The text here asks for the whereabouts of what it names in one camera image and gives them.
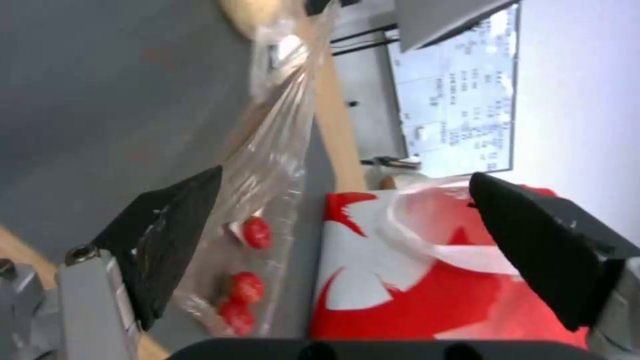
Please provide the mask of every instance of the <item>cable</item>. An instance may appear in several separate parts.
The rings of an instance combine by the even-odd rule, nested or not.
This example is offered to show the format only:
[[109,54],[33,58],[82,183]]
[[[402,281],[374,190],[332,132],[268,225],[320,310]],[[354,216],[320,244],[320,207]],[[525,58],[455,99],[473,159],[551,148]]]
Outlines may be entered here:
[[382,42],[385,40],[398,40],[399,38],[387,38],[385,37],[384,39],[377,39],[377,40],[364,40],[364,41],[360,41],[360,42],[354,42],[352,44],[348,44],[348,45],[341,45],[341,46],[331,46],[332,49],[346,49],[348,47],[352,47],[352,46],[358,46],[358,45],[364,45],[364,44],[372,44],[375,42]]

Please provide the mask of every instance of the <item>red and white bag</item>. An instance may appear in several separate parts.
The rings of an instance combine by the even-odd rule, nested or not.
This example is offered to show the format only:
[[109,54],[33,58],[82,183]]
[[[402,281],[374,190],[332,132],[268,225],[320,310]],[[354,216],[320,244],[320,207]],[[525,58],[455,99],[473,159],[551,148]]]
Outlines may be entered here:
[[459,180],[328,195],[312,338],[586,347],[500,253]]

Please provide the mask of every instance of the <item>gray table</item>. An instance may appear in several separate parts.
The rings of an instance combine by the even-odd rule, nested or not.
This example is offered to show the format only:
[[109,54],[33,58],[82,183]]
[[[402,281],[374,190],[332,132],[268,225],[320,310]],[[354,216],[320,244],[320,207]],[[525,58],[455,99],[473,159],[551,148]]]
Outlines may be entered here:
[[[211,0],[0,5],[0,222],[53,262],[135,195],[215,165],[247,101],[250,43]],[[314,128],[275,336],[302,336],[333,171]],[[152,334],[207,336],[170,307]]]

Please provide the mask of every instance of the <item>plastic bag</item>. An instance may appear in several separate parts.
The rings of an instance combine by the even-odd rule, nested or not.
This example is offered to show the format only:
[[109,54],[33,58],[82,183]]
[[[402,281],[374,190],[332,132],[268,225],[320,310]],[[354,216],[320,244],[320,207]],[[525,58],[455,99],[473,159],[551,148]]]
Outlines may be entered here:
[[[447,185],[457,186],[447,189]],[[385,238],[413,254],[435,258],[465,270],[519,275],[495,245],[441,245],[455,229],[469,227],[474,222],[466,221],[468,219],[461,216],[464,212],[455,209],[455,215],[447,217],[447,206],[455,203],[437,198],[444,193],[469,201],[467,186],[468,177],[446,177],[399,190],[387,207],[386,222],[382,222]],[[473,229],[472,233],[482,237],[487,235],[483,229]]]
[[[254,34],[251,102],[230,138],[218,199],[174,292],[177,303],[214,336],[269,334],[303,191],[314,118],[312,82],[328,46],[336,6],[332,1],[319,17],[304,19],[315,21],[311,41],[294,35],[306,16],[300,0],[283,1],[278,16]],[[268,249],[243,245],[229,228],[258,211],[271,229]],[[253,273],[264,283],[263,299],[250,304],[249,313],[228,306],[229,282],[240,272]]]

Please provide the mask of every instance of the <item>red tomato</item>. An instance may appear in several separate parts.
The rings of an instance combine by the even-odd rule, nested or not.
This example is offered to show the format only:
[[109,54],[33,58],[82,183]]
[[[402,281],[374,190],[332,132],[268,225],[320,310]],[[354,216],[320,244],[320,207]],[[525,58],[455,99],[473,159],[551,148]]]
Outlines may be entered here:
[[261,217],[250,217],[242,225],[244,240],[250,247],[266,249],[271,246],[271,228]]
[[238,336],[247,336],[253,331],[255,320],[244,302],[230,300],[220,306],[218,314]]
[[264,283],[252,272],[240,272],[231,278],[231,292],[229,297],[253,304],[262,299],[264,295]]

